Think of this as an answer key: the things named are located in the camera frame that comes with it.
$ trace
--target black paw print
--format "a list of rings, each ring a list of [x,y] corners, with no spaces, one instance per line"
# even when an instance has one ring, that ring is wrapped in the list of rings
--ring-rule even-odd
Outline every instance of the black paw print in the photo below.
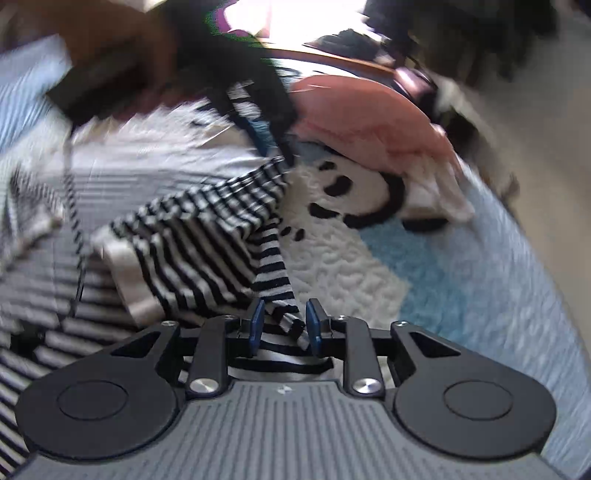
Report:
[[[280,217],[279,218],[279,225],[281,225],[281,222],[283,222],[283,218]],[[280,228],[279,234],[281,236],[287,236],[292,232],[292,230],[293,230],[292,227],[286,226],[286,227]],[[294,242],[301,242],[306,237],[306,231],[303,228],[298,228],[295,232],[296,233],[293,238]]]

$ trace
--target floor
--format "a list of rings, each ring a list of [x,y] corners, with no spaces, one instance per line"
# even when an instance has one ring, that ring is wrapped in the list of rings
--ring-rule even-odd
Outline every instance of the floor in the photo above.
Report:
[[[591,22],[561,19],[512,83],[491,75],[473,107],[521,194],[515,210],[591,352]]]

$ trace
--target black and white striped cloth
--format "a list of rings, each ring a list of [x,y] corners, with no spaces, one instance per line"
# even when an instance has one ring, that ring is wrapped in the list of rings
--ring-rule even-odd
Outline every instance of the black and white striped cloth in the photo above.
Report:
[[[287,170],[275,158],[246,175],[155,199],[94,234],[94,248],[136,325],[165,318],[201,323],[244,312],[256,296],[297,344],[265,335],[256,360],[231,366],[295,374],[326,369],[312,358],[301,365],[285,357],[301,357],[308,346],[279,249],[276,211],[288,188]]]

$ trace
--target person's arm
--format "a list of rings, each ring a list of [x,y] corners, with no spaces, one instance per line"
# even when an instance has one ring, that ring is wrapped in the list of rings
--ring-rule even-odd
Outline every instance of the person's arm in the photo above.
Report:
[[[64,40],[72,63],[84,63],[101,50],[136,41],[154,83],[173,74],[175,44],[164,21],[109,0],[15,0],[47,33]]]

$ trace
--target cloth pile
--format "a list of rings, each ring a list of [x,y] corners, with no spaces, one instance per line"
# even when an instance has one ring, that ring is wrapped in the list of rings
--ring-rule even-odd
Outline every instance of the cloth pile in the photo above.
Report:
[[[319,141],[366,168],[403,176],[401,218],[467,222],[474,208],[456,180],[462,167],[443,129],[409,100],[371,80],[336,75],[291,85],[301,140]]]

